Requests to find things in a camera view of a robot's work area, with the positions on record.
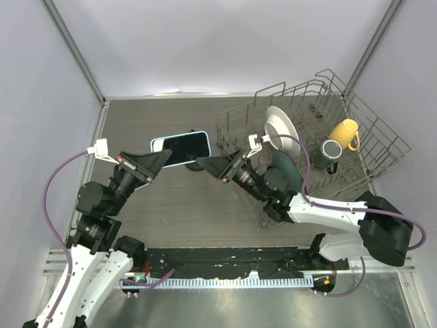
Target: mug handle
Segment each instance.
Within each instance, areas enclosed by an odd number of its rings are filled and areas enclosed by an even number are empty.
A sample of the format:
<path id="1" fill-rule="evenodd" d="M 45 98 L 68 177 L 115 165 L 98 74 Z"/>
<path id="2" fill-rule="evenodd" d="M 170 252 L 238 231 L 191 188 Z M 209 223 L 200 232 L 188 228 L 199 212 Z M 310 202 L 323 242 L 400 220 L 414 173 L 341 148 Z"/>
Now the mug handle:
<path id="1" fill-rule="evenodd" d="M 349 149 L 351 149 L 351 151 L 356 152 L 359 148 L 360 148 L 360 135 L 358 133 L 358 131 L 355 132 L 355 137 L 356 137 L 356 148 L 352 147 L 352 143 L 349 143 Z"/>
<path id="2" fill-rule="evenodd" d="M 326 171 L 328 172 L 328 174 L 335 174 L 337 172 L 337 167 L 338 167 L 338 162 L 335 162 L 333 169 L 330 169 L 330 167 L 328 167 Z"/>

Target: smartphone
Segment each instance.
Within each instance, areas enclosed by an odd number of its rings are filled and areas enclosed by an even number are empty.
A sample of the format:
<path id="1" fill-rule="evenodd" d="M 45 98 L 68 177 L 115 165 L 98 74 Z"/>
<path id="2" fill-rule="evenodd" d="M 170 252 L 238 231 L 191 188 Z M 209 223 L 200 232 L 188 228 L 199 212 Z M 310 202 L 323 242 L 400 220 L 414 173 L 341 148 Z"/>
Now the smartphone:
<path id="1" fill-rule="evenodd" d="M 197 157 L 211 157 L 211 145 L 205 131 L 155 138 L 150 142 L 152 152 L 170 149 L 171 156 L 163 167 L 194 163 Z"/>

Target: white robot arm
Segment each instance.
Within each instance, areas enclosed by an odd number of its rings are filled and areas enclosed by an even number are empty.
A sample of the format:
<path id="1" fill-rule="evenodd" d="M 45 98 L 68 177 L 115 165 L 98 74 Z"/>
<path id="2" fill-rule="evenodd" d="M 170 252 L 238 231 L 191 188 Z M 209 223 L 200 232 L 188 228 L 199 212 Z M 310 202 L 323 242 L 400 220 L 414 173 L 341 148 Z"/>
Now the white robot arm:
<path id="1" fill-rule="evenodd" d="M 255 138 L 252 144 L 253 151 L 249 155 L 260 149 Z M 69 245 L 72 272 L 69 274 L 65 269 L 47 306 L 23 328 L 89 327 L 117 282 L 132 266 L 144 263 L 144 244 L 127 236 L 118 239 L 107 258 L 121 226 L 121 222 L 110 217 L 118 215 L 135 188 L 150 183 L 157 176 L 170 154 L 170 151 L 164 151 L 139 156 L 122 152 L 117 157 L 117 167 L 108 187 L 88 182 L 80 188 L 76 209 L 83 216 Z M 307 197 L 290 188 L 283 167 L 271 165 L 261 176 L 257 174 L 243 150 L 197 159 L 197 162 L 216 179 L 224 183 L 233 180 L 259 202 L 265 203 L 264 212 L 276 221 L 316 223 L 346 231 L 337 235 L 317 235 L 309 252 L 312 263 L 332 264 L 343 258 L 373 256 L 392 266 L 404 264 L 413 225 L 389 215 L 365 212 L 375 208 L 399 213 L 384 198 L 370 192 L 355 202 Z M 106 258 L 104 268 L 92 278 Z M 67 279 L 70 281 L 65 289 Z"/>

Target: yellow mug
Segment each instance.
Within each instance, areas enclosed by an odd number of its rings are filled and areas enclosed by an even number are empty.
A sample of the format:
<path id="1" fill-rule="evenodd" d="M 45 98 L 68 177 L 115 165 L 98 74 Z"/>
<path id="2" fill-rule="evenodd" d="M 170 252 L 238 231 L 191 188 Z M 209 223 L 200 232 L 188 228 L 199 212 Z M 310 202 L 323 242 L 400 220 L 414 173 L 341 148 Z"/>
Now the yellow mug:
<path id="1" fill-rule="evenodd" d="M 352 140 L 354 138 L 356 138 L 356 148 L 352 146 Z M 357 151 L 360 148 L 358 124 L 351 119 L 344 120 L 330 133 L 329 139 L 339 142 L 343 149 L 349 147 L 349 149 Z"/>

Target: wire dish rack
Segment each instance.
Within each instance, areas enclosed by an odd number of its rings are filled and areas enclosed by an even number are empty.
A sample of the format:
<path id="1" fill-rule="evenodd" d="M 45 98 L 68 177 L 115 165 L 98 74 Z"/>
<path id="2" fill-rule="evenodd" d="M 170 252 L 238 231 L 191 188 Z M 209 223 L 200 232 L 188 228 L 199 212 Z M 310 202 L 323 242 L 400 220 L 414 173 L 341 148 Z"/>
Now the wire dish rack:
<path id="1" fill-rule="evenodd" d="M 265 134 L 266 110 L 269 106 L 282 109 L 293 122 L 299 139 L 308 150 L 328 139 L 330 132 L 346 118 L 358 123 L 361 147 L 358 152 L 346 149 L 338 163 L 337 173 L 311 166 L 307 184 L 309 195 L 332 200 L 355 200 L 368 184 L 396 164 L 411 147 L 364 101 L 362 101 L 332 70 L 315 74 L 316 78 L 294 87 L 281 82 L 255 93 L 253 102 L 220 113 L 217 117 L 217 144 L 223 154 L 242 148 L 250 150 L 248 136 Z M 280 91 L 267 96 L 259 94 Z M 267 143 L 251 157 L 253 166 L 262 173 L 270 164 L 274 148 Z M 305 154 L 291 158 L 305 177 Z"/>

